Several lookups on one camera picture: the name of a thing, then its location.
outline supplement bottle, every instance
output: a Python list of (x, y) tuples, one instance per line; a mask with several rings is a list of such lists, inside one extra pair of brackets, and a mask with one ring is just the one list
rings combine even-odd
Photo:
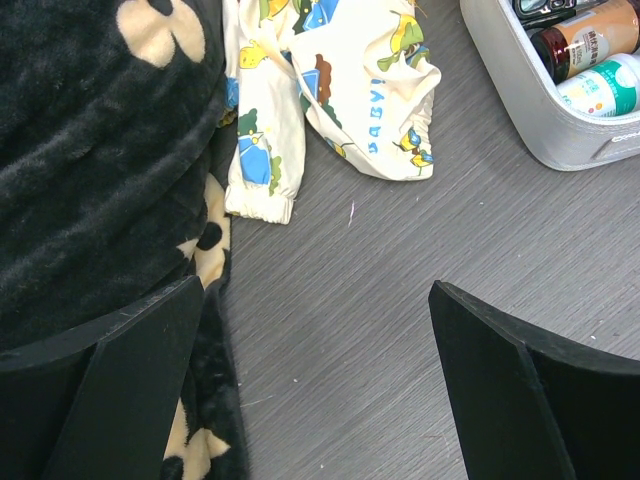
[(558, 85), (574, 110), (594, 117), (617, 117), (640, 108), (640, 58), (619, 53)]
[(531, 42), (557, 84), (616, 53), (640, 47), (640, 0), (609, 0), (535, 33)]

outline white baby pajamas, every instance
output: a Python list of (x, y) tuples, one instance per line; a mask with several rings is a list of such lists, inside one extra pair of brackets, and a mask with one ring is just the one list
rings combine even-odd
[(440, 71), (407, 0), (223, 0), (228, 105), (238, 148), (228, 212), (288, 223), (304, 116), (360, 172), (421, 180)]

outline green bottle label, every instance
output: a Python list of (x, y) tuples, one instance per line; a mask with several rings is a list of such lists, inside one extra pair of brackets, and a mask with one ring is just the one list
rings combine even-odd
[(633, 112), (636, 108), (636, 76), (629, 68), (615, 60), (607, 60), (593, 67), (605, 79), (616, 101), (616, 116)]

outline elastic cuff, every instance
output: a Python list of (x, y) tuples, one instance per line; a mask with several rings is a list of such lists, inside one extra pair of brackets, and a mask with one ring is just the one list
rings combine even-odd
[(291, 219), (293, 199), (278, 194), (269, 195), (268, 187), (229, 185), (224, 197), (224, 207), (234, 215), (286, 225)]

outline gray wood-grain floor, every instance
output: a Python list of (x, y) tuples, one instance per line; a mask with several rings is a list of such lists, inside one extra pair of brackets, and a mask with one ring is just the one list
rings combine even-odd
[(421, 6), (443, 73), (434, 178), (366, 177), (308, 130), (291, 224), (233, 222), (226, 304), (256, 480), (466, 479), (429, 319), (436, 279), (640, 359), (637, 161), (537, 163), (457, 2)]

